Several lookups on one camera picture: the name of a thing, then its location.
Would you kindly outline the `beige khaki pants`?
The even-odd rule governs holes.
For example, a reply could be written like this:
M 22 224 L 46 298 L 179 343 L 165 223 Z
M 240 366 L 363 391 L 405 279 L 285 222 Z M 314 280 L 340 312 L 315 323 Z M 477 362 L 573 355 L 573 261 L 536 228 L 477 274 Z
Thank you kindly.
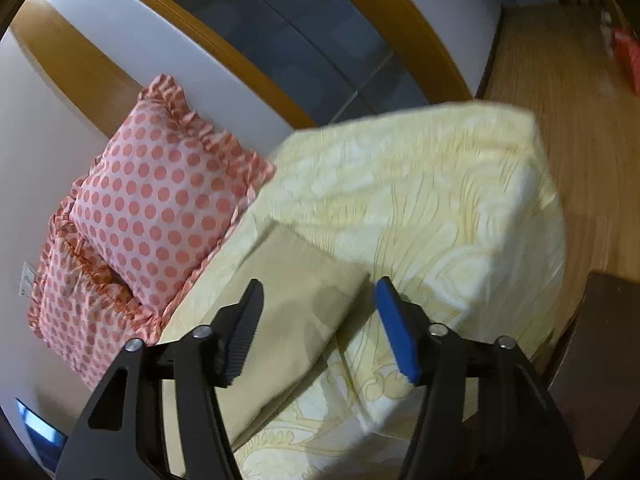
M 242 374 L 217 394 L 232 448 L 250 440 L 311 372 L 369 273 L 275 221 L 256 240 L 235 230 L 178 304 L 163 341 L 209 323 L 253 278 L 264 286 L 264 310 Z

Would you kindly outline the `dark tv screen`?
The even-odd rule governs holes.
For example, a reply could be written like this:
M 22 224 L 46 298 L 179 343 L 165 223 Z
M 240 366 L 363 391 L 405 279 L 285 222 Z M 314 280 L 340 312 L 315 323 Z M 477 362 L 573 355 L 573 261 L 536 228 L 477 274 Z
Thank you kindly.
M 67 434 L 49 424 L 20 399 L 15 399 L 15 403 L 38 460 L 49 474 L 55 474 L 68 440 Z

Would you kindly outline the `pink polka dot pillow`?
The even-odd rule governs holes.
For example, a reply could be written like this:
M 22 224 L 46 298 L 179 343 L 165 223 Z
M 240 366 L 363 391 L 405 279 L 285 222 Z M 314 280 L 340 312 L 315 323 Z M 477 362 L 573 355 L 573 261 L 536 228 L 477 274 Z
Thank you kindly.
M 27 312 L 32 332 L 94 389 L 122 345 L 160 340 L 160 319 L 134 298 L 70 220 L 66 196 L 48 221 Z
M 134 298 L 163 315 L 273 174 L 160 75 L 89 171 L 70 218 Z

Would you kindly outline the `yellow patterned bedspread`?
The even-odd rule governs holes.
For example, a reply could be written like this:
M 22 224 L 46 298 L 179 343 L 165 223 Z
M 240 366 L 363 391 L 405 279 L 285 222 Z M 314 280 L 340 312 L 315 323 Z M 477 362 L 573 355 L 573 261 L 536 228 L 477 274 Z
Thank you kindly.
M 372 280 L 390 278 L 460 336 L 548 339 L 565 263 L 559 193 L 535 116 L 500 103 L 430 106 L 289 136 L 277 172 L 170 319 L 198 325 L 272 226 Z M 393 479 L 422 390 L 400 374 L 366 292 L 303 383 L 234 447 L 247 479 Z

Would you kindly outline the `red object on floor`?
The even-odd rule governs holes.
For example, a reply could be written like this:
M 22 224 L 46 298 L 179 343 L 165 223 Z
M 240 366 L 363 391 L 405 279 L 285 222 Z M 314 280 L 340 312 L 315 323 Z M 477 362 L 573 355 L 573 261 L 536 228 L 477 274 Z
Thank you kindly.
M 634 94 L 640 93 L 640 46 L 639 40 L 626 30 L 613 30 L 612 47 L 614 58 L 620 63 Z

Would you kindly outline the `white wall socket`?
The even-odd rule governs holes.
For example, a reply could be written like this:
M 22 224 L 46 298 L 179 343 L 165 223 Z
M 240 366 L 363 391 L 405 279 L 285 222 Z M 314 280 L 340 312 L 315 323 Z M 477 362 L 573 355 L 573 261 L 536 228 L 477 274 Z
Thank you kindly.
M 18 284 L 18 294 L 22 297 L 29 297 L 34 287 L 36 272 L 32 266 L 24 261 L 21 270 L 20 284 Z

